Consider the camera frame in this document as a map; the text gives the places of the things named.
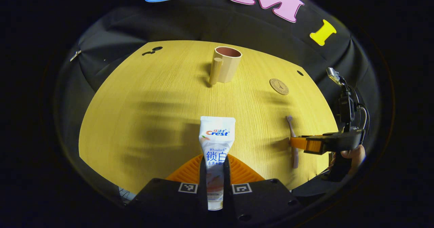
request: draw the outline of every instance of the beige cup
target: beige cup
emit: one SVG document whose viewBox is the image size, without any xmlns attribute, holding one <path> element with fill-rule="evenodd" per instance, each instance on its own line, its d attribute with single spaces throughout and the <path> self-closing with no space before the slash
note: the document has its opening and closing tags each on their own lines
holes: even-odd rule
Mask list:
<svg viewBox="0 0 434 228">
<path fill-rule="evenodd" d="M 228 46 L 216 47 L 212 59 L 221 58 L 223 60 L 217 81 L 230 82 L 237 71 L 242 56 L 243 54 L 234 48 Z"/>
</svg>

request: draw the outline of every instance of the round coaster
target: round coaster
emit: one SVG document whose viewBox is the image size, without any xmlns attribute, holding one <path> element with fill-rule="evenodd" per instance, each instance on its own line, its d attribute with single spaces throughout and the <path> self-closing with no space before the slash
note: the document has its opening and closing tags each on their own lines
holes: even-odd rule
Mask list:
<svg viewBox="0 0 434 228">
<path fill-rule="evenodd" d="M 282 95 L 287 95 L 290 92 L 288 87 L 285 85 L 285 83 L 283 83 L 279 79 L 271 79 L 270 85 L 274 90 L 276 90 L 276 92 Z"/>
</svg>

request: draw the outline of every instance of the yellow table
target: yellow table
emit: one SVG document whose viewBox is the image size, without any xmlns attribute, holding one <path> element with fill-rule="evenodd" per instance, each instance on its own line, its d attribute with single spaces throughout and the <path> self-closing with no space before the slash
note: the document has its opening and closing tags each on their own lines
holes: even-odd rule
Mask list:
<svg viewBox="0 0 434 228">
<path fill-rule="evenodd" d="M 157 46 L 163 49 L 142 55 Z M 232 82 L 211 87 L 216 46 L 234 47 L 243 58 Z M 282 80 L 289 94 L 278 94 L 271 78 Z M 299 152 L 299 168 L 293 169 L 287 115 L 293 116 L 296 135 L 338 130 L 324 96 L 302 67 L 229 44 L 151 42 L 96 92 L 82 122 L 79 153 L 107 180 L 137 194 L 153 177 L 166 178 L 202 152 L 200 116 L 234 117 L 229 154 L 293 189 L 323 171 L 328 155 Z"/>
</svg>

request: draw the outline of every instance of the toothbrush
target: toothbrush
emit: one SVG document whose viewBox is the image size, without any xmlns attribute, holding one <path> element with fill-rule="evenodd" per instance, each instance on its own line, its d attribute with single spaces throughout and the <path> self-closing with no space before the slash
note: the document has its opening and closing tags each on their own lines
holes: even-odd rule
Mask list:
<svg viewBox="0 0 434 228">
<path fill-rule="evenodd" d="M 287 116 L 287 121 L 290 124 L 291 129 L 291 137 L 296 137 L 296 134 L 294 133 L 293 126 L 291 125 L 291 120 L 293 120 L 293 117 L 291 115 Z M 298 168 L 298 149 L 291 147 L 292 153 L 293 153 L 293 168 Z"/>
</svg>

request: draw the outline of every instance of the cup handle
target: cup handle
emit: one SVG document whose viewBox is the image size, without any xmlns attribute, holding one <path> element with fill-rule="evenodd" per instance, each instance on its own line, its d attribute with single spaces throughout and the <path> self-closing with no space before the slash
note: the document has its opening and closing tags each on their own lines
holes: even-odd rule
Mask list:
<svg viewBox="0 0 434 228">
<path fill-rule="evenodd" d="M 211 85 L 214 85 L 217 83 L 218 77 L 220 75 L 220 69 L 221 65 L 223 63 L 223 60 L 221 58 L 214 58 L 213 63 L 211 64 L 211 75 L 210 75 L 210 81 L 209 83 Z"/>
</svg>

